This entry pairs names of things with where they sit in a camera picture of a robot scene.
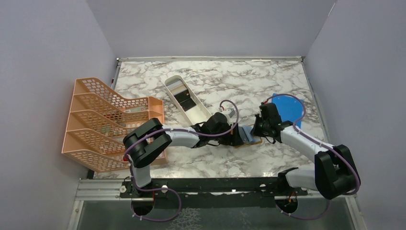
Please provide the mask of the yellow leather card holder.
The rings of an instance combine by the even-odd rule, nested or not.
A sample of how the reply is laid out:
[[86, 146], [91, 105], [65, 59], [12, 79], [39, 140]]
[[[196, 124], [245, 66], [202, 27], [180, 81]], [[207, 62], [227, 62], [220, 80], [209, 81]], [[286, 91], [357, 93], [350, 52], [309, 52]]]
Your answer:
[[254, 136], [251, 133], [252, 130], [253, 126], [243, 125], [238, 127], [239, 136], [242, 140], [242, 144], [240, 146], [257, 145], [262, 143], [261, 137]]

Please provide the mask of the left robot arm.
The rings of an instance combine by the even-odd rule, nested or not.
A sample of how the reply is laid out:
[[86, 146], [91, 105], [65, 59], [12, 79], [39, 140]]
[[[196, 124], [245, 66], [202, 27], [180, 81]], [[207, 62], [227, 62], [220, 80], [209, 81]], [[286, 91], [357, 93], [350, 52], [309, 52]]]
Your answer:
[[172, 128], [157, 118], [149, 119], [123, 139], [124, 158], [131, 164], [133, 192], [140, 197], [148, 195], [152, 181], [150, 165], [167, 147], [195, 149], [209, 145], [212, 140], [219, 145], [233, 147], [244, 143], [238, 124], [230, 124], [220, 112], [205, 122], [186, 128]]

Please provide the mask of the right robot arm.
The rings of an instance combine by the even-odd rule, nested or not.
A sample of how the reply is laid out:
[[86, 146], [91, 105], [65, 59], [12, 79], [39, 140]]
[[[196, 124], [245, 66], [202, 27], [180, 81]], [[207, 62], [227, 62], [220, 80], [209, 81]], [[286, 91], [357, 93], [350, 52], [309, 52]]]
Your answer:
[[333, 146], [309, 136], [291, 121], [282, 121], [274, 103], [262, 103], [256, 114], [252, 134], [272, 138], [294, 148], [314, 163], [314, 168], [290, 168], [278, 174], [277, 191], [288, 195], [295, 188], [318, 191], [331, 200], [341, 195], [356, 193], [361, 180], [350, 149]]

